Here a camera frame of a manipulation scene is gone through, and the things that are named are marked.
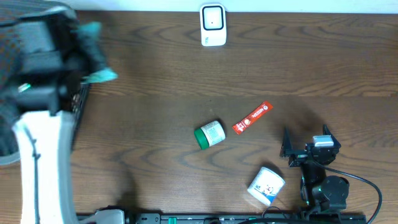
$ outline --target red wrapper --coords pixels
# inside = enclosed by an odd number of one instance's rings
[[[268,101],[263,102],[259,107],[257,107],[252,113],[245,117],[238,124],[232,126],[236,134],[242,134],[246,128],[254,124],[262,115],[266,114],[272,109],[272,105]]]

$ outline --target white wall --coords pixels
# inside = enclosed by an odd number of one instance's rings
[[[56,0],[75,9],[198,11],[206,0]],[[218,0],[229,12],[398,13],[398,0]]]

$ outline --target bottle cap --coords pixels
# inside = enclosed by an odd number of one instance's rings
[[[202,150],[205,150],[209,147],[209,142],[205,136],[205,133],[201,130],[201,128],[196,129],[193,134],[198,141],[198,144]]]

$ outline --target white device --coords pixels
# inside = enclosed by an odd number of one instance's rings
[[[226,42],[225,8],[221,4],[205,4],[200,8],[201,44],[221,46]]]

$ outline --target wooden table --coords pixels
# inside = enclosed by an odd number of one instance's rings
[[[260,213],[246,189],[261,166],[286,181],[273,205],[296,209],[301,175],[279,157],[283,127],[304,147],[327,124],[342,145],[331,167],[377,184],[376,223],[398,222],[398,16],[228,13],[226,45],[206,48],[199,13],[79,15],[103,23],[120,77],[94,85],[86,106],[72,154],[77,211]],[[265,100],[274,109],[236,135]],[[227,138],[201,151],[193,130],[214,119]],[[17,223],[19,164],[0,174],[1,223]],[[348,180],[346,211],[370,218],[376,191]]]

